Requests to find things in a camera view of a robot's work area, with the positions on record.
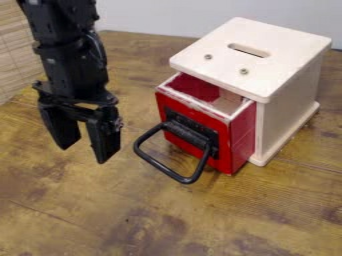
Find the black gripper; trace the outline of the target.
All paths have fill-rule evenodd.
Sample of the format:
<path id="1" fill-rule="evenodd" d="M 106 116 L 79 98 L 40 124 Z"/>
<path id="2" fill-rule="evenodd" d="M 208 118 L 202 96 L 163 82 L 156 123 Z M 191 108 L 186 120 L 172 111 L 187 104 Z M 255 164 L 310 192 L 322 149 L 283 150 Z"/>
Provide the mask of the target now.
<path id="1" fill-rule="evenodd" d="M 107 55 L 95 31 L 64 42 L 36 42 L 47 80 L 36 82 L 39 111 L 56 145 L 68 149 L 85 123 L 96 161 L 103 164 L 120 150 L 122 118 L 118 98 L 108 92 Z"/>

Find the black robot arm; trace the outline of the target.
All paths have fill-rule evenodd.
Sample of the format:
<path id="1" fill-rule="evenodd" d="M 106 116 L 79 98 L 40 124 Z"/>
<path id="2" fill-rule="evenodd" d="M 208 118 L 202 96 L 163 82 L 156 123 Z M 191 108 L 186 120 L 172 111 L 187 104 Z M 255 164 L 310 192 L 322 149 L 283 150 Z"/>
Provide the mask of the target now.
<path id="1" fill-rule="evenodd" d="M 84 123 L 96 161 L 120 150 L 122 118 L 108 83 L 107 55 L 93 25 L 96 0 L 16 0 L 33 35 L 47 79 L 32 87 L 39 111 L 55 143 L 68 149 Z"/>

